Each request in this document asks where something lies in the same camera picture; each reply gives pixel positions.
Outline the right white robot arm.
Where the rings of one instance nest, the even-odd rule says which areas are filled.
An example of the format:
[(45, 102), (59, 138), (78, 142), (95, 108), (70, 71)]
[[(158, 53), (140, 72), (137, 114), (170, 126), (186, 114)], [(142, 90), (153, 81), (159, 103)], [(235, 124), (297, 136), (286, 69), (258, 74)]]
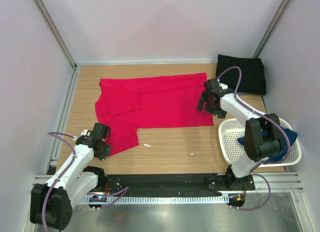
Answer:
[(247, 182), (259, 165), (268, 164), (278, 155), (285, 161), (291, 153), (290, 140), (280, 126), (280, 118), (252, 107), (216, 78), (204, 82), (197, 110), (219, 119), (230, 113), (244, 126), (244, 153), (225, 173), (225, 184), (231, 190), (237, 190)]

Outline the red t shirt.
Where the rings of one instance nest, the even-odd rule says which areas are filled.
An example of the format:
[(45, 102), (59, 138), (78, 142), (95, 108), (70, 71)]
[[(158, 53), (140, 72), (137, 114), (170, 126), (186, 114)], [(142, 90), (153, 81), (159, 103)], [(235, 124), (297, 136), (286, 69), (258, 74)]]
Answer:
[(206, 80), (205, 73), (102, 78), (95, 113), (111, 129), (110, 155), (138, 146), (138, 129), (213, 126), (213, 117), (197, 110)]

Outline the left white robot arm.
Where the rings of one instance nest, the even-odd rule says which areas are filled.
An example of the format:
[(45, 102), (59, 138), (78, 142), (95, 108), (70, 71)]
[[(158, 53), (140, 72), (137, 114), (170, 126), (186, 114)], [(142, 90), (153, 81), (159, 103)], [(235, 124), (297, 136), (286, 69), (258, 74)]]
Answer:
[(90, 191), (101, 192), (105, 188), (104, 169), (88, 163), (94, 158), (104, 161), (109, 156), (110, 137), (111, 128), (102, 123), (95, 123), (93, 129), (72, 137), (75, 145), (67, 143), (71, 154), (64, 164), (44, 184), (36, 183), (31, 190), (31, 223), (43, 225), (46, 230), (62, 231), (80, 200)]

